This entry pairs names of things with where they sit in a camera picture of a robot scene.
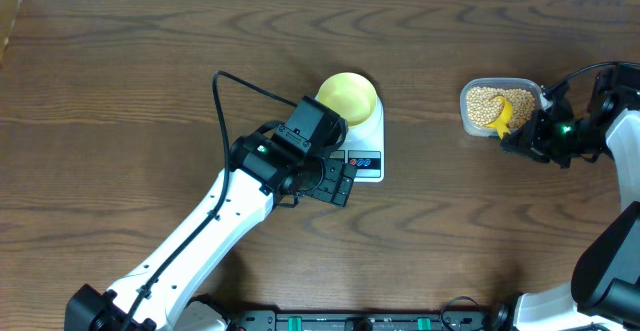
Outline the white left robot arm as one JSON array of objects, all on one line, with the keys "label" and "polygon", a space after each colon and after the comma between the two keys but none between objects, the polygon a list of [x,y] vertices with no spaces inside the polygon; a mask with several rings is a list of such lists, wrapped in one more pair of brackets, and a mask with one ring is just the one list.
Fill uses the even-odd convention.
[{"label": "white left robot arm", "polygon": [[67,330],[173,330],[205,279],[283,198],[343,207],[356,169],[332,157],[347,122],[304,97],[286,122],[238,138],[208,194],[139,266],[104,293],[82,286],[65,310]]}]

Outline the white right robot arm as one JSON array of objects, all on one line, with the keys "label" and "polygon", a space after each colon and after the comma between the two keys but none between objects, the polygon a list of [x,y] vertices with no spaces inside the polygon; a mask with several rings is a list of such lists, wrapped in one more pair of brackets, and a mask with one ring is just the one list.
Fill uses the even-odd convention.
[{"label": "white right robot arm", "polygon": [[543,91],[548,105],[501,148],[567,168],[576,159],[610,161],[620,213],[579,257],[568,283],[521,293],[496,307],[489,330],[636,330],[639,327],[639,65],[608,61],[584,114],[566,97],[571,77]]}]

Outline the yellow plastic scoop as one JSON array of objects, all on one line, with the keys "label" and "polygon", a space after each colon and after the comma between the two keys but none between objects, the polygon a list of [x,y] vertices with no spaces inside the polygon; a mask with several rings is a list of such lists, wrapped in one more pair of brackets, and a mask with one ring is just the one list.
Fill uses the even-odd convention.
[{"label": "yellow plastic scoop", "polygon": [[509,123],[513,117],[513,105],[504,96],[496,96],[493,100],[500,101],[502,109],[499,115],[492,122],[486,124],[486,127],[495,129],[499,138],[503,139],[506,134],[511,133]]}]

